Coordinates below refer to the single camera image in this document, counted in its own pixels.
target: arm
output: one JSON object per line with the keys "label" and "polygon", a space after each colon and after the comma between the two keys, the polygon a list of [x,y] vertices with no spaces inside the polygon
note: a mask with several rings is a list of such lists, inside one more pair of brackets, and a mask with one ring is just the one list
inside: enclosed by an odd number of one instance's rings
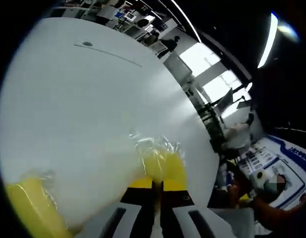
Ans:
{"label": "arm", "polygon": [[295,215],[303,206],[303,203],[296,207],[285,211],[282,209],[271,207],[260,198],[255,198],[250,205],[255,213],[257,220],[267,229],[276,231],[286,226],[289,219]]}

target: white curved surface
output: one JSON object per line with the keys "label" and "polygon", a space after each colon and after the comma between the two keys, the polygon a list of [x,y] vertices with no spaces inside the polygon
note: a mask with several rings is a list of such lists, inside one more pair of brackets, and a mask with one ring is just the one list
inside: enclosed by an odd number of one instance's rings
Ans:
{"label": "white curved surface", "polygon": [[[75,46],[84,41],[96,50]],[[39,22],[0,94],[4,181],[16,182],[30,169],[53,170],[58,211],[70,226],[79,224],[118,200],[139,171],[132,130],[182,144],[189,193],[196,205],[207,206],[219,159],[193,105],[158,58],[92,22]]]}

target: plastic wrap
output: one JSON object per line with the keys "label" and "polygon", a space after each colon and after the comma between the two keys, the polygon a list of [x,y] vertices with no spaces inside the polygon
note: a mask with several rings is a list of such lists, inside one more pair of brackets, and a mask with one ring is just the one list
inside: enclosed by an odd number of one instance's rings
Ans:
{"label": "plastic wrap", "polygon": [[51,196],[53,173],[30,171],[19,183],[6,185],[11,204],[35,238],[72,238]]}
{"label": "plastic wrap", "polygon": [[143,165],[145,175],[156,183],[165,179],[175,180],[187,186],[184,151],[180,143],[171,143],[164,136],[160,138],[143,137],[139,133],[130,134],[139,154],[139,162]]}

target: desk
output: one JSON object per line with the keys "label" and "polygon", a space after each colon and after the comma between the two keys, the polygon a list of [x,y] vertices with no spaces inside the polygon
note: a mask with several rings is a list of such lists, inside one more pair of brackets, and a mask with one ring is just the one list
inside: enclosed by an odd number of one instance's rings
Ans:
{"label": "desk", "polygon": [[[90,42],[92,47],[82,43]],[[205,207],[218,155],[174,77],[132,38],[93,22],[46,18],[6,73],[0,93],[0,171],[5,182],[30,169],[54,172],[58,212],[84,222],[118,200],[143,171],[131,131],[179,141],[189,193]]]}

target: clear plastic bag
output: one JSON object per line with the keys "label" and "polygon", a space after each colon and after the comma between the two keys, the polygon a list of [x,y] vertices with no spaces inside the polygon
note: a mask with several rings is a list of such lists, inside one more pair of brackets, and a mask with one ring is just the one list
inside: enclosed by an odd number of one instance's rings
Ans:
{"label": "clear plastic bag", "polygon": [[145,175],[156,183],[165,179],[175,180],[184,187],[187,186],[184,151],[180,143],[171,143],[167,138],[143,137],[139,133],[130,134],[135,143],[135,150],[139,155],[139,162],[143,165]]}
{"label": "clear plastic bag", "polygon": [[32,237],[72,238],[57,212],[52,194],[53,172],[32,170],[19,183],[5,186],[11,205]]}

